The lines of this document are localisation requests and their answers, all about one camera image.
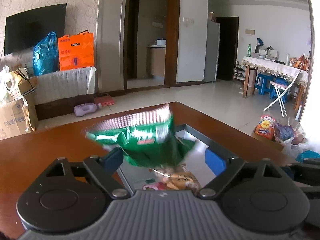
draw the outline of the gray ribbed surface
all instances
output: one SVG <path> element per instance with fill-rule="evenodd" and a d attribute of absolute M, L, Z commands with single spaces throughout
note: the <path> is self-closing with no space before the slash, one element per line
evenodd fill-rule
<path fill-rule="evenodd" d="M 197 199 L 191 191 L 137 191 L 116 200 L 88 228 L 68 235 L 26 232 L 19 240 L 284 240 L 305 236 L 255 234 L 231 223 L 217 203 Z"/>

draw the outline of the orange gift bag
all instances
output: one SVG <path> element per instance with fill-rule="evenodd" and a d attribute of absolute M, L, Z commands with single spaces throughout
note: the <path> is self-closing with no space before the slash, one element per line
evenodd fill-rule
<path fill-rule="evenodd" d="M 58 49 L 60 70 L 94 66 L 93 33 L 89 31 L 58 38 Z"/>

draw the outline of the folding chair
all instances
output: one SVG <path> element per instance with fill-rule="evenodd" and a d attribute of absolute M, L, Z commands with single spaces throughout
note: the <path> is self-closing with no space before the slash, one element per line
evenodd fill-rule
<path fill-rule="evenodd" d="M 294 84 L 294 82 L 296 81 L 297 77 L 299 76 L 300 74 L 300 70 L 297 69 L 297 74 L 296 76 L 294 77 L 294 79 L 292 80 L 291 84 L 289 86 L 287 85 L 283 85 L 283 84 L 279 84 L 279 83 L 276 83 L 276 82 L 273 82 L 271 81 L 270 84 L 273 85 L 276 89 L 276 92 L 277 92 L 277 95 L 278 95 L 278 98 L 273 101 L 270 105 L 268 105 L 263 111 L 266 111 L 269 107 L 271 107 L 273 104 L 275 104 L 277 101 L 279 101 L 279 104 L 280 104 L 280 108 L 281 108 L 281 113 L 282 113 L 282 117 L 284 117 L 283 115 L 283 111 L 285 113 L 285 116 L 287 116 L 287 111 L 285 110 L 285 107 L 284 107 L 284 103 L 282 101 L 282 96 L 288 92 L 288 90 L 292 87 L 292 85 Z"/>

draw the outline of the patterned wallpaper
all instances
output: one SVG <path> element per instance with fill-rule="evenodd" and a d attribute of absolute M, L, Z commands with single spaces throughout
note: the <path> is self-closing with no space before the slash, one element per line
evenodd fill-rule
<path fill-rule="evenodd" d="M 89 30 L 95 35 L 98 0 L 0 0 L 0 54 L 4 46 L 6 17 L 22 11 L 60 3 L 67 3 L 65 34 L 72 35 Z M 5 56 L 5 62 L 9 67 L 31 60 L 31 49 Z M 0 61 L 1 69 L 4 66 L 3 61 L 4 55 Z"/>

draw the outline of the dining table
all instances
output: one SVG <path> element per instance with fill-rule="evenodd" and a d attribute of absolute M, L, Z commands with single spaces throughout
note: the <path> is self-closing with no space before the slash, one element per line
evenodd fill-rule
<path fill-rule="evenodd" d="M 28 186 L 58 157 L 81 162 L 91 155 L 108 152 L 85 137 L 84 130 L 109 118 L 156 109 L 150 106 L 93 119 L 69 123 L 0 140 L 0 231 L 10 238 L 19 237 L 25 229 L 16 211 L 16 202 Z M 176 126 L 187 124 L 248 162 L 269 158 L 279 166 L 294 160 L 269 144 L 234 129 L 206 114 L 179 102 L 169 103 Z M 122 183 L 119 175 L 113 178 Z"/>
<path fill-rule="evenodd" d="M 280 64 L 277 62 L 273 62 L 267 59 L 253 58 L 245 56 L 241 62 L 241 68 L 245 71 L 245 81 L 244 81 L 244 91 L 243 98 L 247 98 L 248 96 L 248 88 L 249 82 L 252 77 L 252 80 L 256 81 L 258 70 L 262 72 L 269 73 L 271 75 L 275 75 L 276 77 L 284 78 L 288 82 L 292 82 L 298 71 L 300 71 L 299 76 L 297 77 L 295 83 L 299 86 L 299 91 L 297 94 L 296 102 L 295 102 L 295 112 L 297 112 L 297 108 L 301 103 L 301 98 L 303 93 L 306 91 L 308 84 L 308 72 L 294 68 L 292 66 L 287 66 L 284 64 Z M 254 94 L 254 84 L 252 84 L 253 88 L 251 90 L 251 94 Z"/>

